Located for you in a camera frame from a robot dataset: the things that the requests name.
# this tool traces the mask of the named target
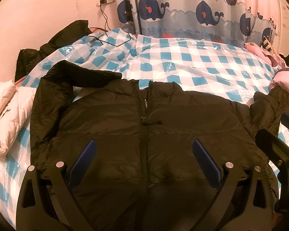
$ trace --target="pink wall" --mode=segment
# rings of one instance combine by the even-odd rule
[[[289,6],[286,0],[280,1],[280,11],[281,11],[281,31],[280,31],[280,41],[279,44],[275,44],[273,47],[278,51],[278,53],[283,53],[284,56],[289,55]]]
[[[0,3],[0,81],[14,79],[20,49],[39,47],[71,22],[104,28],[99,0],[2,0]],[[119,27],[116,4],[103,6],[111,29]]]

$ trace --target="metal screw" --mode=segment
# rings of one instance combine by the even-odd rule
[[[227,168],[233,168],[233,163],[232,162],[226,162],[226,167]]]
[[[256,170],[257,172],[261,172],[261,167],[255,166],[255,170]]]
[[[56,163],[56,167],[63,167],[63,166],[64,166],[64,162],[62,162],[62,161],[58,161]]]
[[[34,170],[34,168],[35,168],[35,167],[34,167],[33,165],[31,165],[31,166],[28,167],[28,170],[31,172],[31,171]]]

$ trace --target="jacket zipper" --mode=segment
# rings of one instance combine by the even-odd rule
[[[147,168],[147,143],[148,143],[148,126],[146,123],[146,100],[143,100],[138,82],[134,83],[134,91],[137,96],[137,108],[140,118],[139,124],[139,153],[140,153],[140,169],[141,169],[141,183],[139,185],[139,196],[137,201],[137,210],[135,215],[134,230],[142,229],[142,221],[146,209],[147,202],[147,186],[148,186],[148,168]]]

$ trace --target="blue and white checkered bedsheet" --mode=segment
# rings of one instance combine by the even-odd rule
[[[101,40],[113,45],[124,43],[119,47],[93,39],[86,36],[55,51],[32,70],[22,85],[37,87],[55,63],[68,60],[88,69],[121,72],[124,79],[139,80],[140,88],[147,87],[150,80],[176,82],[183,90],[211,93],[250,105],[255,91],[268,93],[275,73],[260,58],[225,44],[142,35],[124,43],[129,35],[121,29],[108,32],[108,36],[100,35]],[[76,99],[86,93],[83,89]],[[20,186],[30,163],[29,122],[30,119],[19,133],[7,161],[0,161],[0,211],[13,226]],[[279,138],[289,146],[289,130],[282,125]],[[271,165],[277,174],[277,168]]]

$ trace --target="whale print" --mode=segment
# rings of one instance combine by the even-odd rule
[[[169,3],[161,3],[160,7],[156,0],[139,0],[139,15],[143,20],[148,22],[159,21],[163,19]]]
[[[196,18],[198,22],[205,27],[215,26],[219,23],[221,17],[224,17],[223,12],[215,12],[214,14],[216,17],[218,17],[218,20],[215,21],[212,10],[210,6],[205,2],[202,1],[198,4],[196,8]]]
[[[250,26],[250,18],[246,18],[246,14],[244,13],[240,18],[240,29],[243,35],[246,37],[251,34],[251,26]]]
[[[265,28],[262,33],[262,40],[264,40],[264,37],[268,39],[268,41],[271,41],[273,30],[271,28]]]
[[[134,22],[132,8],[133,5],[131,5],[130,1],[123,0],[120,2],[117,8],[117,13],[121,23],[127,24],[129,22]]]

